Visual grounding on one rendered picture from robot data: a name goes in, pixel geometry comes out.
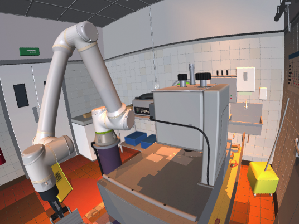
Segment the white door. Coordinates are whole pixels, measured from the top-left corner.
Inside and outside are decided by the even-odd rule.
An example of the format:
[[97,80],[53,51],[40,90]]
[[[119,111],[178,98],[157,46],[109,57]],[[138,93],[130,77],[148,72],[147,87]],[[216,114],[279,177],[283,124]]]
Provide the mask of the white door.
[[32,145],[38,125],[38,103],[31,64],[0,66],[0,82],[21,152]]
[[[44,95],[45,84],[46,84],[49,68],[50,68],[50,63],[32,64],[33,79],[36,88],[37,100],[40,108],[42,103],[42,96]],[[55,126],[55,137],[59,138],[63,135],[67,135],[74,142],[71,133],[70,124],[69,124],[69,118],[66,112],[64,94],[63,91],[61,90],[58,111],[57,111],[56,126]],[[66,161],[76,155],[77,153],[75,147],[74,152],[70,156],[64,158],[59,162]]]

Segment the white upper wall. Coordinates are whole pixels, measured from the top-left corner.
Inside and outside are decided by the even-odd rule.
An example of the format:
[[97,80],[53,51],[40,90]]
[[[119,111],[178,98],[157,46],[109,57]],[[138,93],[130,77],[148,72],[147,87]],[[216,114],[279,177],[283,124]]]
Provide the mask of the white upper wall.
[[[0,61],[23,59],[51,59],[52,46],[58,35],[74,23],[45,20],[25,16],[0,13]],[[98,46],[104,57],[103,30],[99,33]],[[20,56],[20,47],[38,47],[39,56]],[[77,50],[69,58],[70,61],[81,60]]]
[[[284,28],[279,0],[164,0],[151,5],[155,46]],[[103,28],[105,58],[152,46],[149,7]]]

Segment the exit sign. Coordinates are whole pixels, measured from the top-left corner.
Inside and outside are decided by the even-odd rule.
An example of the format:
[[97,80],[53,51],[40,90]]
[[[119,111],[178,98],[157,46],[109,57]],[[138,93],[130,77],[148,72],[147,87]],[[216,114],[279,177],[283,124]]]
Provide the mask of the exit sign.
[[40,49],[38,47],[20,47],[20,56],[38,56]]

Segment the faucet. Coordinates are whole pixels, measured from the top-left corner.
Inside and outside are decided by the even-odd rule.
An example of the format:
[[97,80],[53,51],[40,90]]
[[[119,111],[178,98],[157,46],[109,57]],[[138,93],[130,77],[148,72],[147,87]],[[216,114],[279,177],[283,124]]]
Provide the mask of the faucet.
[[245,105],[245,107],[244,107],[244,110],[248,110],[248,107],[247,107],[247,100],[246,100],[246,105]]

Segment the purple cylinder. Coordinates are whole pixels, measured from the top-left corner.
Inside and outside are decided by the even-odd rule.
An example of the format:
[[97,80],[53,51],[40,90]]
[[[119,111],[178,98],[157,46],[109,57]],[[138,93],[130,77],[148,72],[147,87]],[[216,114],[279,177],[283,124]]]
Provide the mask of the purple cylinder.
[[111,173],[122,165],[118,145],[109,149],[98,149],[98,155],[104,174]]

